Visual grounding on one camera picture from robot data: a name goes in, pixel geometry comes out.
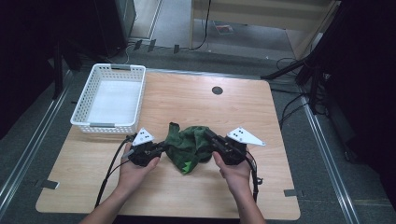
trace wooden table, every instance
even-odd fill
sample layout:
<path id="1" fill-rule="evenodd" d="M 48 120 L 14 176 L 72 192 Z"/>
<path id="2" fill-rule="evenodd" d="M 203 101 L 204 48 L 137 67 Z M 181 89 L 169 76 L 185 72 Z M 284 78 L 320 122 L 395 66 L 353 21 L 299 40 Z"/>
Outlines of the wooden table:
<path id="1" fill-rule="evenodd" d="M 209 0 L 192 0 L 191 48 L 194 19 L 206 20 L 208 3 Z M 309 53 L 318 33 L 324 32 L 332 21 L 336 6 L 334 0 L 212 0 L 209 20 L 285 29 L 296 59 L 301 59 Z"/>
<path id="2" fill-rule="evenodd" d="M 212 92 L 222 87 L 223 94 Z M 294 189 L 269 84 L 262 80 L 147 73 L 139 129 L 146 128 L 154 142 L 165 139 L 169 122 L 181 130 L 208 126 L 225 134 L 239 126 L 266 142 L 248 146 L 258 164 L 257 204 L 269 219 L 297 219 L 300 209 Z M 43 189 L 36 209 L 43 213 L 90 213 L 116 149 L 118 134 L 82 133 L 73 126 L 49 175 L 57 189 Z M 116 187 L 118 172 L 109 178 L 104 200 Z M 121 215 L 158 217 L 238 217 L 236 204 L 213 160 L 182 175 L 165 153 L 157 168 L 120 211 Z"/>

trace green cloth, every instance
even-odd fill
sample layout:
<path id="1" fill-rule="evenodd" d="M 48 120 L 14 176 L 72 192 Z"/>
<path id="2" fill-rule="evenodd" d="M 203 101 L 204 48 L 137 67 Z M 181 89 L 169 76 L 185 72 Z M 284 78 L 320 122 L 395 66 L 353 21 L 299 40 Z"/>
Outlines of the green cloth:
<path id="1" fill-rule="evenodd" d="M 180 132 L 178 124 L 169 124 L 166 155 L 183 175 L 191 172 L 198 162 L 207 162 L 212 157 L 213 147 L 205 139 L 206 129 L 205 126 L 191 126 Z"/>

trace human arm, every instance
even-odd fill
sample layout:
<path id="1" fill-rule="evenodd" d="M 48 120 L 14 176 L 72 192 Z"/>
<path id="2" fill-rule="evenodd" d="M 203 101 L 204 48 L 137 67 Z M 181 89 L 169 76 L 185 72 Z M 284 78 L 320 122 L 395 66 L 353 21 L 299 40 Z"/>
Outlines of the human arm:
<path id="1" fill-rule="evenodd" d="M 124 153 L 130 147 L 131 144 L 128 143 L 125 146 Z M 157 166 L 159 160 L 160 158 L 158 157 L 154 158 L 146 167 L 134 165 L 129 161 L 120 166 L 119 182 L 116 188 L 80 224 L 112 223 L 129 197 L 140 187 L 146 175 Z"/>
<path id="2" fill-rule="evenodd" d="M 235 199 L 241 224 L 262 224 L 265 219 L 251 193 L 249 179 L 250 166 L 247 161 L 239 165 L 226 165 L 218 152 L 213 152 L 216 165 L 226 179 L 228 188 Z"/>

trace white triangular marker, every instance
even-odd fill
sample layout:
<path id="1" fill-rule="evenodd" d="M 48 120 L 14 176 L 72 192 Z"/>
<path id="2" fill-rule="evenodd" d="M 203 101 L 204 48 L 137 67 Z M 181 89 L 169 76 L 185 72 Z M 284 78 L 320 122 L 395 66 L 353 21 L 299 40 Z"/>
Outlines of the white triangular marker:
<path id="1" fill-rule="evenodd" d="M 257 146 L 265 146 L 265 143 L 251 134 L 250 132 L 246 131 L 242 127 L 239 127 L 229 133 L 227 133 L 227 136 L 232 138 L 233 140 L 239 142 L 239 143 L 244 143 L 244 144 L 253 144 Z"/>
<path id="2" fill-rule="evenodd" d="M 152 136 L 145 128 L 140 129 L 137 133 L 136 138 L 132 142 L 132 146 L 139 146 L 154 140 L 154 136 Z"/>

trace black circular hole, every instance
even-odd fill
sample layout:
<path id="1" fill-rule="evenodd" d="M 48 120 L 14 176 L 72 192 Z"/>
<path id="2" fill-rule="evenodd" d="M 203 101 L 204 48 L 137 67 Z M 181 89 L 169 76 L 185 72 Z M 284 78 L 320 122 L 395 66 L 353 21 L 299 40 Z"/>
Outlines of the black circular hole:
<path id="1" fill-rule="evenodd" d="M 214 88 L 212 88 L 212 92 L 215 93 L 216 95 L 220 95 L 220 94 L 222 94 L 222 88 L 214 87 Z"/>

